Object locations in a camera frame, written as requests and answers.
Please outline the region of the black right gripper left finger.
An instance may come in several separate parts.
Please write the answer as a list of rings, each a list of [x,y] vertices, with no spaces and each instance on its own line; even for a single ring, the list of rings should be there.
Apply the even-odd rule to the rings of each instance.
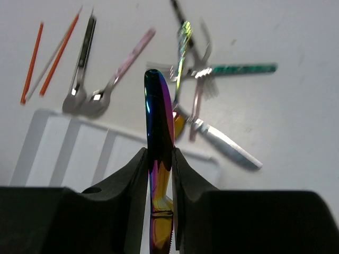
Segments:
[[[67,187],[1,188],[1,253],[139,253],[148,152],[78,193]]]

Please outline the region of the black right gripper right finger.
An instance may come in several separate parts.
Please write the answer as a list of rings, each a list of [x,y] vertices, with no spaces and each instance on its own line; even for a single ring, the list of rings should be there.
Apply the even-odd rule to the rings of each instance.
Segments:
[[[219,190],[178,148],[172,164],[180,253],[338,253],[338,227],[317,193]]]

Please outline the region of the ornate silver knife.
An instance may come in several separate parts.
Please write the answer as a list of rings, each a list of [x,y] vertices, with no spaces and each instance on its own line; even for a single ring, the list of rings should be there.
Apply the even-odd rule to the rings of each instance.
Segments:
[[[259,170],[262,168],[263,164],[236,142],[202,119],[189,116],[179,104],[173,106],[173,111],[184,117],[195,131],[234,163],[249,170]]]

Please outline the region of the rainbow iridescent knife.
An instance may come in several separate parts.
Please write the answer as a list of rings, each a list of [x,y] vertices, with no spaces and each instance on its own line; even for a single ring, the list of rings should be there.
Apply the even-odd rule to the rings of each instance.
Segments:
[[[170,253],[173,202],[167,197],[174,149],[174,122],[166,80],[157,69],[144,75],[148,170],[150,180],[150,253]]]

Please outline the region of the white divided cutlery tray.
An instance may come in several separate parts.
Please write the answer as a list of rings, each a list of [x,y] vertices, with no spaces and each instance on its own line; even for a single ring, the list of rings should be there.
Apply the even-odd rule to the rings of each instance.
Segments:
[[[11,186],[67,186],[78,192],[107,178],[146,140],[49,110],[35,111]]]

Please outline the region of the orange chopstick right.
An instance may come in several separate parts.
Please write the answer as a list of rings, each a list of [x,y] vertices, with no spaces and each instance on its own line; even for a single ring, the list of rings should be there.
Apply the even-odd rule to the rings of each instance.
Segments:
[[[79,13],[76,14],[74,20],[72,21],[72,23],[70,25],[70,28],[68,29],[68,31],[66,33],[66,37],[63,40],[60,49],[57,51],[57,55],[56,55],[55,60],[54,60],[54,62],[52,64],[52,67],[51,67],[51,69],[50,69],[50,71],[49,71],[49,73],[48,73],[48,75],[46,77],[45,82],[43,83],[43,85],[41,87],[41,90],[40,90],[40,93],[39,93],[39,95],[41,97],[43,97],[45,95],[46,90],[48,89],[48,86],[49,86],[49,84],[51,82],[51,79],[52,79],[52,77],[53,77],[53,75],[54,75],[54,73],[56,71],[56,68],[57,68],[57,66],[59,64],[59,61],[60,61],[60,59],[61,59],[61,57],[62,57],[62,55],[64,53],[64,50],[65,50],[65,48],[67,46],[67,43],[68,43],[68,41],[69,41],[69,39],[70,39],[70,37],[72,35],[72,32],[73,32],[73,30],[74,30],[74,28],[76,26],[76,23],[77,23],[78,19],[79,19]]]

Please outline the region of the orange chopstick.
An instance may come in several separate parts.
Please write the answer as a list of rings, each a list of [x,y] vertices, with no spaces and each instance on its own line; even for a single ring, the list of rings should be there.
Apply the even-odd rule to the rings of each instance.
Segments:
[[[38,31],[38,35],[37,35],[37,39],[35,41],[35,45],[34,45],[34,49],[33,49],[33,53],[32,53],[32,58],[31,58],[28,73],[27,73],[27,76],[26,76],[23,92],[22,92],[22,95],[21,95],[21,100],[20,100],[21,105],[24,105],[26,103],[25,97],[26,97],[26,95],[29,91],[29,88],[30,88],[31,78],[32,78],[34,65],[35,65],[35,61],[36,61],[36,58],[37,58],[37,54],[38,54],[38,49],[39,49],[39,44],[40,44],[40,40],[41,40],[41,36],[42,36],[43,26],[44,26],[44,22],[41,22],[40,27],[39,27],[39,31]]]
[[[51,69],[50,69],[50,71],[49,71],[49,73],[48,73],[48,75],[46,77],[45,82],[43,83],[43,85],[41,87],[41,90],[40,90],[40,93],[39,93],[39,95],[41,97],[43,97],[45,95],[46,90],[48,89],[48,86],[49,86],[49,84],[51,82],[51,79],[52,79],[52,77],[53,77],[53,75],[54,75],[54,73],[56,71],[56,68],[57,68],[57,66],[59,64],[59,61],[60,61],[60,59],[61,59],[61,57],[62,57],[62,55],[64,53],[64,50],[65,50],[65,48],[67,46],[67,43],[68,43],[68,41],[69,41],[69,39],[70,39],[70,37],[72,35],[72,32],[73,32],[73,30],[74,30],[74,28],[76,26],[76,23],[77,23],[78,19],[79,19],[79,13],[76,14],[74,20],[72,21],[72,23],[70,25],[70,28],[68,29],[68,31],[66,33],[66,37],[63,40],[60,49],[57,51],[57,55],[56,55],[55,60],[54,60],[54,62],[52,64],[52,67],[51,67]]]

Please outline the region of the orange chopstick left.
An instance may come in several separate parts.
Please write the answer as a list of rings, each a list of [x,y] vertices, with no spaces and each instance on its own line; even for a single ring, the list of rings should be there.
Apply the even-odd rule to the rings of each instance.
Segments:
[[[27,73],[27,76],[26,76],[23,92],[22,92],[22,95],[21,95],[21,100],[20,100],[21,105],[24,105],[26,103],[25,97],[26,97],[26,95],[29,91],[29,88],[30,88],[31,78],[32,78],[34,65],[35,65],[35,61],[36,61],[36,58],[37,58],[37,54],[38,54],[38,49],[39,49],[39,44],[40,44],[40,40],[41,40],[41,36],[42,36],[43,26],[44,26],[44,22],[41,22],[40,27],[39,27],[39,31],[38,31],[38,35],[37,35],[37,39],[35,41],[35,45],[34,45],[34,49],[33,49],[33,53],[32,53],[32,58],[31,58],[28,73]]]

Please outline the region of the rainbow iridescent spoon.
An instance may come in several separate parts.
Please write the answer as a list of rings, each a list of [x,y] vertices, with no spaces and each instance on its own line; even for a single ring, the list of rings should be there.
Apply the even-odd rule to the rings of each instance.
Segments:
[[[178,30],[178,64],[177,64],[177,79],[176,79],[176,90],[173,101],[173,121],[174,121],[174,140],[177,140],[183,132],[185,126],[185,118],[181,116],[178,112],[180,105],[180,88],[181,81],[184,69],[185,57],[188,52],[188,39],[190,38],[185,32],[187,30],[184,27],[181,27]]]

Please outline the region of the black handled spoon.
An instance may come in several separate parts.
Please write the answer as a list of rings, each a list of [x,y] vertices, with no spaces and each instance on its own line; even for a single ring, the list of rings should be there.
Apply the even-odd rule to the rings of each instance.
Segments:
[[[84,80],[97,21],[93,11],[94,9],[92,9],[91,15],[88,19],[82,47],[79,52],[70,88],[63,102],[62,111],[66,114],[77,114],[87,98],[87,92],[84,88]]]

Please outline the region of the pink handled spoon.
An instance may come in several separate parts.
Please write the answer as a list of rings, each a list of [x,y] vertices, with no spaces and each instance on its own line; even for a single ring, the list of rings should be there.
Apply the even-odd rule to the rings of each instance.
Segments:
[[[101,115],[109,106],[111,100],[111,93],[117,83],[122,79],[134,61],[138,58],[147,44],[154,37],[156,30],[150,28],[133,50],[129,53],[126,60],[116,70],[113,77],[109,80],[107,85],[103,89],[94,91],[81,106],[81,113],[88,117],[97,117]]]

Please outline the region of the pink handled fork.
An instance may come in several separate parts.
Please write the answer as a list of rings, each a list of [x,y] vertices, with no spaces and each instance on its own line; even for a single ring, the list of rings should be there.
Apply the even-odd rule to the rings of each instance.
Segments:
[[[191,114],[191,120],[193,122],[199,118],[203,97],[205,100],[208,100],[218,95],[218,89],[212,70],[212,67],[206,67],[205,69],[197,71],[194,76],[197,81],[197,86],[195,89]]]

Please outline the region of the green handled fork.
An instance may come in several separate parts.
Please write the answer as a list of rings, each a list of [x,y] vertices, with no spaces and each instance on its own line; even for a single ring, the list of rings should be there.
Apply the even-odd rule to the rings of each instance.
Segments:
[[[178,77],[177,67],[173,65],[164,65],[148,62],[148,69],[158,69],[163,76],[175,82]],[[193,66],[184,67],[181,77],[184,78],[203,78],[219,76],[237,76],[237,75],[257,75],[271,74],[276,72],[278,65],[276,63],[258,63],[258,64],[238,64],[238,65],[212,65],[212,66]]]

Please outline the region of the black handled fork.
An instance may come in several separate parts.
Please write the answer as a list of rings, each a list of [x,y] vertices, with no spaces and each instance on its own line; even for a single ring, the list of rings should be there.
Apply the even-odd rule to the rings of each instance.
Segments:
[[[181,7],[180,7],[179,2],[176,1],[176,0],[171,0],[170,3],[172,5],[172,8],[175,12],[175,15],[176,15],[180,25],[187,30],[187,32],[185,32],[185,33],[190,36],[190,38],[188,39],[188,49],[190,50],[190,52],[193,55],[195,69],[205,68],[207,66],[207,61],[208,61],[208,58],[211,55],[211,50],[212,50],[210,34],[209,34],[209,31],[207,29],[205,22],[203,20],[201,21],[200,28],[201,28],[201,31],[203,32],[205,39],[206,39],[207,45],[206,45],[204,55],[200,56],[200,54],[198,53],[197,47],[196,47],[194,37],[193,37],[193,30],[192,30],[191,27],[189,27],[188,21],[187,21],[185,15],[183,13]]]

